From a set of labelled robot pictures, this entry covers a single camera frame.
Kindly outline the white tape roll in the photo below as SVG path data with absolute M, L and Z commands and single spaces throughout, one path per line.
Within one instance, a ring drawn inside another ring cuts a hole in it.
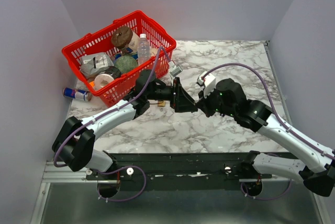
M 94 79 L 94 89 L 98 91 L 107 86 L 109 83 L 113 82 L 114 80 L 115 79 L 110 74 L 99 74 Z

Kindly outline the brown lid paper cup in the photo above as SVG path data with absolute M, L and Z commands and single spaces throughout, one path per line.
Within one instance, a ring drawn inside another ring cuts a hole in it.
M 139 40 L 140 37 L 128 26 L 118 28 L 111 37 L 111 43 L 125 54 L 136 53 Z

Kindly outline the green round ball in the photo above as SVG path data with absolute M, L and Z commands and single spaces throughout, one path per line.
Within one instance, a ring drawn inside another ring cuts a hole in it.
M 136 69 L 138 67 L 138 62 L 130 55 L 123 55 L 115 60 L 114 66 L 121 72 L 121 74 L 126 74 Z

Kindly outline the black mounting base rail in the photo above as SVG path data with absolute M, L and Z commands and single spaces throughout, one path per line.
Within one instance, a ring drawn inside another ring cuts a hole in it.
M 243 169 L 247 152 L 237 153 L 110 153 L 111 172 L 93 172 L 87 180 L 114 184 L 120 180 L 122 191 L 186 191 L 225 189 L 238 190 L 241 181 L 272 179 L 272 174 L 259 175 Z

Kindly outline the grey foil snack bag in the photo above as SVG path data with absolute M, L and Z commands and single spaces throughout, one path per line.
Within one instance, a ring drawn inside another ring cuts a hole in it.
M 80 58 L 80 71 L 87 78 L 114 66 L 111 58 L 105 53 L 94 53 Z

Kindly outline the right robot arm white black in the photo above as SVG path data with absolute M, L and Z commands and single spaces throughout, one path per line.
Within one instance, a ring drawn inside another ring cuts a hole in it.
M 197 79 L 203 88 L 196 106 L 207 117 L 219 113 L 240 126 L 263 135 L 295 156 L 294 159 L 251 151 L 241 164 L 248 178 L 271 174 L 302 182 L 313 193 L 328 197 L 334 188 L 334 150 L 301 133 L 259 100 L 247 99 L 241 85 L 232 79 L 216 82 L 213 75 Z

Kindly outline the clear plastic water bottle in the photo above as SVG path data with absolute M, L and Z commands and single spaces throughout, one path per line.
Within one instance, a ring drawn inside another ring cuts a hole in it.
M 145 33 L 141 33 L 139 37 L 138 43 L 138 64 L 142 65 L 150 60 L 150 45 L 147 40 L 147 35 Z

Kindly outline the red bull can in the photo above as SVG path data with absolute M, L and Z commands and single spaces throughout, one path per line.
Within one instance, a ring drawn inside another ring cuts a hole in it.
M 82 90 L 82 89 L 72 89 L 72 88 L 64 88 L 62 91 L 63 95 L 68 98 L 77 99 L 85 102 L 89 102 L 93 95 L 91 92 Z

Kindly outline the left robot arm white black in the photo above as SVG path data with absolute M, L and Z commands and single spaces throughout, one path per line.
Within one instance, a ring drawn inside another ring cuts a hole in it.
M 143 115 L 152 99 L 168 101 L 176 113 L 198 110 L 178 77 L 169 86 L 158 80 L 152 70 L 144 70 L 131 92 L 114 106 L 84 119 L 68 118 L 52 145 L 54 160 L 63 161 L 73 172 L 87 168 L 98 171 L 106 180 L 113 178 L 116 173 L 113 158 L 105 151 L 95 150 L 95 141 L 115 127 Z

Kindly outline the red plastic basket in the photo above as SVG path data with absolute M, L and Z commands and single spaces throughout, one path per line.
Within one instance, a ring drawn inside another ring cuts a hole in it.
M 128 26 L 136 34 L 145 33 L 150 43 L 150 47 L 158 49 L 162 47 L 166 50 L 169 59 L 176 48 L 176 41 L 159 25 L 154 19 L 148 17 L 140 10 L 136 10 L 122 18 L 113 21 L 107 27 L 91 34 L 88 33 L 83 38 L 69 44 L 62 49 L 62 54 L 68 61 L 76 77 L 82 81 L 88 90 L 96 97 L 99 97 L 107 107 L 111 107 L 119 102 L 134 87 L 136 79 L 144 69 L 151 69 L 154 64 L 154 57 L 147 63 L 140 65 L 136 69 L 123 74 L 120 78 L 109 83 L 107 86 L 96 90 L 93 82 L 80 71 L 80 58 L 94 53 L 104 52 L 111 57 L 121 54 L 111 42 L 113 33 L 121 26 Z

